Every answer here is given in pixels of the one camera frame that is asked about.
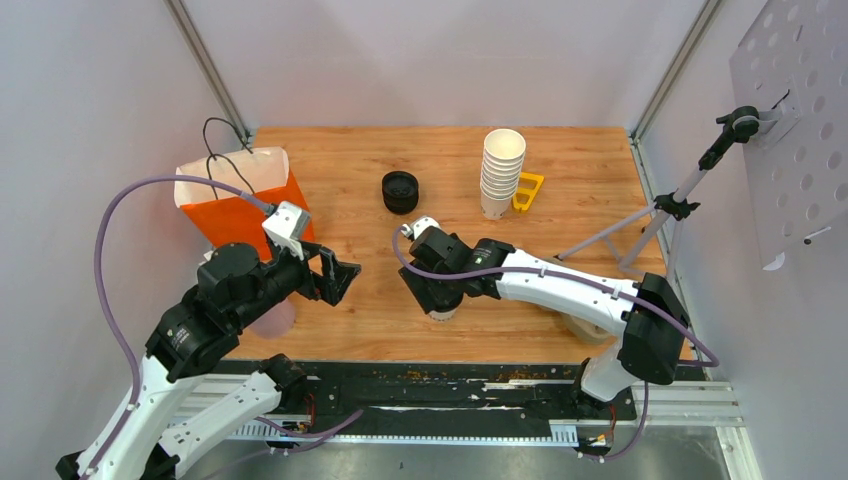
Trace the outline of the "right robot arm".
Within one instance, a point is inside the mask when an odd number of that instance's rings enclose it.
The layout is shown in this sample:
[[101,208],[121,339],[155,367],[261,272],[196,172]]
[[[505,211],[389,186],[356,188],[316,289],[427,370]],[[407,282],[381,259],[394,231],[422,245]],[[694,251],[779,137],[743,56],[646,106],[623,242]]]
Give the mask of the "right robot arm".
[[481,239],[469,247],[436,224],[400,226],[411,245],[398,258],[407,288],[425,314],[451,317],[465,298],[524,302],[587,321],[615,342],[585,360],[571,403],[596,417],[637,381],[676,378],[688,315],[668,281],[647,273],[639,282],[596,276],[537,258],[511,244]]

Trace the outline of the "white paper coffee cup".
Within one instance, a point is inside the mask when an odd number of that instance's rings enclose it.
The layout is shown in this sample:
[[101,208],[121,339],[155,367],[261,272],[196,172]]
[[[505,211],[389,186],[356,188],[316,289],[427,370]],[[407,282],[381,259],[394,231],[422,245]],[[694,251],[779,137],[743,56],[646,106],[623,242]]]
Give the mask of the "white paper coffee cup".
[[451,320],[456,314],[456,309],[451,309],[447,311],[436,311],[433,310],[428,313],[428,317],[436,322],[446,322]]

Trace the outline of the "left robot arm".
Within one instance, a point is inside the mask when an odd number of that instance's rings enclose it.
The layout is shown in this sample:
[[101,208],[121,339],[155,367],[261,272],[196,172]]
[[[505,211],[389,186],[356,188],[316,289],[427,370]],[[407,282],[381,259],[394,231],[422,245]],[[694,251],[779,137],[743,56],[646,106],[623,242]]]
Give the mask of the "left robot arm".
[[304,258],[272,247],[261,261],[256,249],[230,243],[197,271],[197,284],[162,315],[145,344],[140,392],[113,415],[88,449],[60,458],[62,479],[179,479],[213,447],[246,422],[276,409],[305,403],[306,374],[277,354],[223,399],[182,422],[169,423],[185,399],[239,344],[244,329],[298,293],[337,305],[360,274],[332,250],[309,243]]

